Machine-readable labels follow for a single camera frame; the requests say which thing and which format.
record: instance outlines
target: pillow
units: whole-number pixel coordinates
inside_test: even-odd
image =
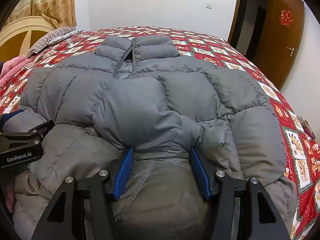
[[[74,27],[65,26],[47,33],[45,36],[40,38],[35,44],[33,44],[33,46],[29,49],[27,58],[31,57],[33,54],[38,54],[48,45],[49,41],[51,41],[53,38],[65,35],[71,31],[74,31],[75,29],[76,28]]]
[[[69,32],[67,34],[55,37],[51,41],[49,41],[47,47],[54,46],[54,45],[58,44],[59,42],[62,42],[64,40],[66,40],[67,38],[71,37],[72,35],[77,34],[79,32],[82,32],[82,31],[83,30],[74,30],[74,31],[71,31],[71,32]]]

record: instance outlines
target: gray puffer jacket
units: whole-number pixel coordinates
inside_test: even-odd
[[[121,239],[202,238],[210,207],[188,163],[194,146],[234,178],[259,178],[291,231],[296,186],[283,176],[279,123],[246,72],[181,56],[166,36],[109,36],[94,53],[35,68],[20,103],[25,111],[5,131],[55,123],[43,157],[16,179],[14,222],[23,239],[67,176],[108,168],[124,145],[136,154],[112,204]],[[86,219],[90,234],[89,210]]]

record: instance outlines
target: beige curtain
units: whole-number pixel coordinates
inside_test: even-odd
[[[5,25],[26,16],[43,16],[57,27],[76,26],[75,0],[21,0]]]

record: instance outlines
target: bed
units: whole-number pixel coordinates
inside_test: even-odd
[[[266,76],[225,40],[207,34],[160,27],[122,27],[81,32],[31,57],[0,92],[0,114],[15,111],[30,72],[35,67],[52,67],[66,57],[94,51],[107,36],[128,39],[142,35],[169,36],[180,54],[207,60],[229,69],[246,71],[268,95],[279,120],[287,154],[285,176],[297,185],[298,206],[291,239],[303,239],[320,214],[320,149],[303,130],[297,116],[279,90]]]

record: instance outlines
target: wooden door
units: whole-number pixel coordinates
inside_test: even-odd
[[[253,63],[278,89],[283,86],[294,62],[303,24],[303,1],[268,1],[266,20]]]

